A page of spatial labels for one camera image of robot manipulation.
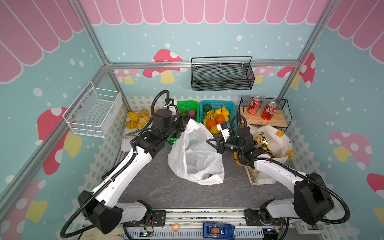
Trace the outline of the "yellow peach fruit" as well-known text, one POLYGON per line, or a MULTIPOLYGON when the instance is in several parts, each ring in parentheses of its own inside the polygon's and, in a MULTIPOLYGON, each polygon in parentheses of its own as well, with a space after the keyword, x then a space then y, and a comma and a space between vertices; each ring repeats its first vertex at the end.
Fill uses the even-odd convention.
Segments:
POLYGON ((211 134, 214 135, 214 136, 217 136, 217 135, 220 134, 220 131, 218 130, 218 127, 217 127, 217 126, 212 126, 212 127, 210 128, 210 132, 211 132, 211 134))

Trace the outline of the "yellow black snack bag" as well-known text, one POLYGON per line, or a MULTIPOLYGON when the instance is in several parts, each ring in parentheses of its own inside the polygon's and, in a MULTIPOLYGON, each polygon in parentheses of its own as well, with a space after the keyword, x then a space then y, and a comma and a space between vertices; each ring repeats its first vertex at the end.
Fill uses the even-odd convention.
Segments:
POLYGON ((255 139, 254 146, 258 148, 260 151, 263 151, 265 154, 270 156, 271 158, 274 158, 275 155, 272 153, 269 143, 265 137, 265 134, 261 132, 255 139))

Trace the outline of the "white plastic grocery bag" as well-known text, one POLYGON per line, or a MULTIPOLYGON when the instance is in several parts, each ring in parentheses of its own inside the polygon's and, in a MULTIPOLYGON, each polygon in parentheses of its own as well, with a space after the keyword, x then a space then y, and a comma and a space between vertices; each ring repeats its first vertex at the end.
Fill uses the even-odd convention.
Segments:
POLYGON ((223 155, 207 143, 213 138, 202 123, 189 120, 168 154, 168 165, 174 174, 203 186, 222 184, 225 178, 223 155))

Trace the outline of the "white canvas tote bag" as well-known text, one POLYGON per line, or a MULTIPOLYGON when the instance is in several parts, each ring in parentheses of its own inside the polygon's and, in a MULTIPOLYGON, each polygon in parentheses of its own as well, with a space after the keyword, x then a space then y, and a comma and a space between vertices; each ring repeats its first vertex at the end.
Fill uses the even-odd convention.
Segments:
MULTIPOLYGON (((290 138, 281 130, 271 125, 260 128, 249 126, 253 135, 253 140, 261 143, 261 135, 264 136, 262 149, 268 156, 274 158, 279 163, 284 164, 294 156, 293 144, 290 138)), ((275 184, 276 180, 269 175, 246 166, 247 175, 252 186, 275 184)))

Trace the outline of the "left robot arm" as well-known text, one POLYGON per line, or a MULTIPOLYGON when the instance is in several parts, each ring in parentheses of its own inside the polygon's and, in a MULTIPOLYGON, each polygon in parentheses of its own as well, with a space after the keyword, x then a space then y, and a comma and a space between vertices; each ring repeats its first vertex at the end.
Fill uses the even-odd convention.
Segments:
POLYGON ((185 122, 176 101, 170 97, 169 90, 161 91, 151 105, 150 121, 130 141, 128 155, 92 191, 81 192, 80 207, 64 224, 60 237, 71 238, 93 228, 108 234, 118 225, 132 221, 147 224, 152 214, 148 204, 143 201, 120 204, 118 200, 141 169, 183 129, 185 122))

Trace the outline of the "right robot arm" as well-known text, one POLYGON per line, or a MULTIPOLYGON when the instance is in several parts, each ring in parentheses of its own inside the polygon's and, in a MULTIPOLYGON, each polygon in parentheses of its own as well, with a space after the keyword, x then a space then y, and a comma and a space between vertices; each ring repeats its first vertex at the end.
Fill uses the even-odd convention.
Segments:
POLYGON ((259 215, 264 225, 269 219, 300 219, 309 225, 317 222, 343 224, 350 219, 351 211, 346 202, 329 189, 317 173, 298 172, 277 160, 272 151, 273 143, 283 147, 286 157, 293 155, 291 142, 284 132, 271 128, 272 136, 266 138, 264 130, 252 134, 245 125, 235 130, 232 125, 217 125, 222 135, 207 140, 219 154, 229 152, 240 165, 248 166, 272 177, 293 193, 293 198, 269 200, 260 207, 259 215))

